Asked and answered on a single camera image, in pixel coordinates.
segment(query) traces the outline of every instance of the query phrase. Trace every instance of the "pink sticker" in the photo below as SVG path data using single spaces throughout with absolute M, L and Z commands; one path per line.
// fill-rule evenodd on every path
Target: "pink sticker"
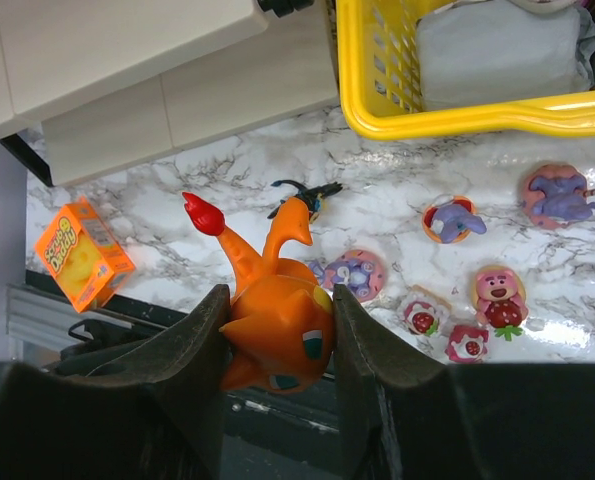
M 431 335 L 438 332 L 450 316 L 450 306 L 435 295 L 414 286 L 403 302 L 404 323 L 415 335 Z
M 488 353 L 487 343 L 487 330 L 457 325 L 448 338 L 446 354 L 455 363 L 481 363 Z
M 386 283 L 386 270 L 377 255 L 366 250 L 350 250 L 325 269 L 322 286 L 332 290 L 346 285 L 360 302 L 372 300 Z

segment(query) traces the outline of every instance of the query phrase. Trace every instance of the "toy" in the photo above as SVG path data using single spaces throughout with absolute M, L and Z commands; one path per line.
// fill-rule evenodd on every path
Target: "toy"
M 450 316 L 450 304 L 428 290 L 415 285 L 403 302 L 404 323 L 415 335 L 436 333 Z
M 342 185 L 337 182 L 328 183 L 320 187 L 307 188 L 304 184 L 296 182 L 294 180 L 277 180 L 271 183 L 271 186 L 279 187 L 283 184 L 292 185 L 297 189 L 295 198 L 298 198 L 299 200 L 304 202 L 308 207 L 310 223 L 313 223 L 315 220 L 317 220 L 317 217 L 319 217 L 319 213 L 324 209 L 324 200 L 328 197 L 336 195 L 343 189 Z M 275 215 L 277 215 L 279 208 L 280 207 L 277 207 L 275 210 L 273 210 L 270 213 L 270 215 L 268 215 L 268 218 L 275 218 Z
M 471 290 L 471 299 L 477 310 L 477 320 L 495 329 L 495 336 L 511 341 L 521 335 L 521 323 L 528 316 L 526 290 L 511 269 L 489 265 L 477 272 Z
M 323 375 L 334 345 L 332 300 L 308 267 L 279 258 L 282 245 L 312 245 L 306 204 L 289 198 L 273 220 L 262 255 L 226 226 L 224 214 L 183 193 L 200 232 L 217 237 L 237 283 L 231 321 L 221 328 L 235 353 L 223 390 L 258 386 L 275 393 L 304 390 Z
M 360 302 L 372 300 L 384 288 L 386 271 L 377 255 L 366 250 L 350 250 L 323 268 L 319 262 L 311 262 L 319 284 L 332 290 L 341 283 L 346 285 Z
M 587 203 L 587 197 L 594 194 L 574 167 L 544 165 L 523 184 L 522 210 L 534 225 L 553 230 L 590 218 L 595 202 Z
M 35 251 L 79 313 L 105 305 L 135 270 L 83 197 L 62 207 Z
M 458 243 L 471 231 L 486 233 L 486 224 L 475 215 L 475 205 L 466 197 L 442 195 L 422 216 L 424 232 L 437 243 Z
M 468 325 L 456 325 L 448 337 L 446 355 L 451 362 L 480 363 L 488 353 L 488 331 Z

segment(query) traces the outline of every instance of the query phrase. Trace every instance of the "yellow plastic basket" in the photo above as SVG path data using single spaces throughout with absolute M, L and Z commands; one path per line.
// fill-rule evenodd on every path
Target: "yellow plastic basket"
M 337 0 L 341 103 L 373 140 L 502 129 L 595 135 L 595 91 L 422 112 L 415 26 L 448 0 Z

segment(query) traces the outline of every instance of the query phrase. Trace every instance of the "round toy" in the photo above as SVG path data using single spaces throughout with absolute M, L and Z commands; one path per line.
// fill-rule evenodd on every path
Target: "round toy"
M 471 299 L 477 320 L 495 329 L 496 337 L 510 342 L 523 330 L 521 323 L 528 316 L 526 289 L 519 276 L 507 267 L 488 265 L 475 276 Z
M 475 215 L 477 209 L 468 198 L 442 195 L 426 210 L 421 219 L 424 232 L 437 243 L 458 243 L 471 231 L 486 233 L 486 224 Z
M 455 363 L 480 363 L 488 348 L 488 331 L 469 325 L 456 325 L 448 338 L 446 355 Z
M 346 285 L 360 302 L 375 298 L 386 282 L 381 260 L 366 250 L 350 250 L 325 269 L 315 269 L 314 273 L 322 287 L 332 290 L 338 283 Z
M 586 178 L 571 165 L 544 165 L 530 174 L 521 188 L 521 207 L 530 221 L 548 230 L 567 227 L 593 216 Z
M 402 307 L 404 324 L 413 335 L 430 337 L 450 316 L 448 302 L 418 285 L 412 287 Z

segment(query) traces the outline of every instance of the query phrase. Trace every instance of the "small pink toy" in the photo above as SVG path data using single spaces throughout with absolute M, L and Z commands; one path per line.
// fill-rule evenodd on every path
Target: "small pink toy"
M 448 302 L 417 285 L 412 287 L 402 305 L 404 323 L 414 335 L 430 337 L 450 316 Z
M 591 218 L 595 212 L 595 189 L 570 165 L 544 165 L 524 181 L 522 210 L 530 221 L 548 230 Z
M 480 363 L 488 353 L 488 331 L 468 325 L 457 325 L 448 338 L 446 355 L 451 362 Z
M 366 250 L 350 250 L 326 268 L 319 262 L 311 262 L 308 267 L 322 287 L 332 290 L 338 283 L 346 285 L 360 302 L 375 298 L 386 282 L 381 260 Z
M 521 323 L 528 316 L 526 289 L 515 272 L 500 265 L 489 265 L 477 272 L 471 289 L 477 320 L 495 329 L 495 336 L 510 342 L 521 335 Z

